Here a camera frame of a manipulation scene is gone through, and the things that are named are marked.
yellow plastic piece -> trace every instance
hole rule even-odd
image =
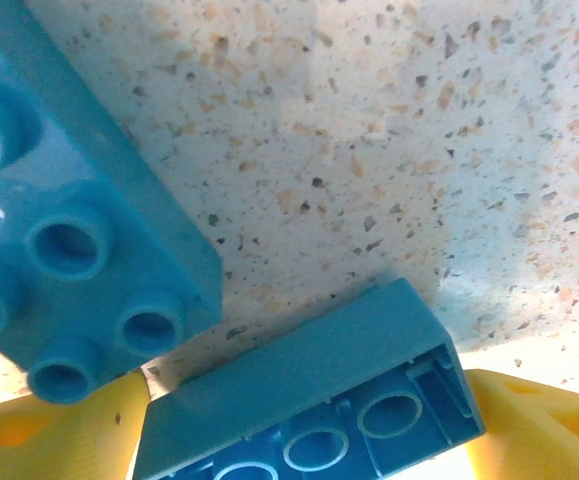
[[[579,480],[579,394],[466,372],[487,433],[467,444],[479,480]]]
[[[0,480],[123,480],[148,403],[135,372],[72,406],[34,396],[0,404]]]

terrazzo surface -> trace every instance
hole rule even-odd
[[[224,259],[154,396],[400,276],[465,366],[579,391],[579,2],[26,3]]]

plastic toy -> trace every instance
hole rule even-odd
[[[487,433],[467,444],[482,480],[579,480],[579,394],[467,372]]]
[[[367,480],[483,432],[447,332],[406,280],[156,400],[139,480]]]
[[[124,479],[148,403],[144,377],[130,373],[73,406],[0,404],[0,480]]]
[[[0,0],[0,351],[72,403],[217,323],[221,262],[19,0]]]

speckled countertop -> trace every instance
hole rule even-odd
[[[579,2],[26,3],[224,258],[155,395],[396,276],[466,366],[579,391]]]

blue duplo brick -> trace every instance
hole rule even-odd
[[[483,428],[451,338],[401,279],[153,402],[134,478],[375,479]]]
[[[0,0],[0,351],[72,403],[221,318],[222,266],[19,0]]]

